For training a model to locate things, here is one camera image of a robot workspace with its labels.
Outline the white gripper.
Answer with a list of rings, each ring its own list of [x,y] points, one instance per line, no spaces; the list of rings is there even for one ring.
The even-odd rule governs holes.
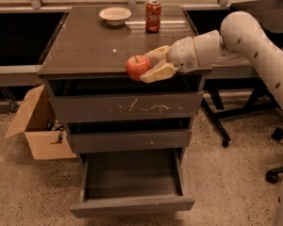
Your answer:
[[[171,47],[160,46],[145,56],[153,67],[141,75],[141,81],[147,84],[169,79],[176,71],[190,73],[199,66],[192,37],[178,40]]]

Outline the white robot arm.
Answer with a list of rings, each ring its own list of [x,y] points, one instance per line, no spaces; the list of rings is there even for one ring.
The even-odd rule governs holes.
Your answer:
[[[146,53],[153,68],[141,80],[157,82],[237,55],[250,62],[283,110],[283,51],[244,11],[226,16],[219,30]],[[283,226],[283,179],[273,192],[258,176],[276,158],[283,159],[283,150],[276,154],[269,145],[225,152],[198,147],[187,164],[198,201],[181,226]]]

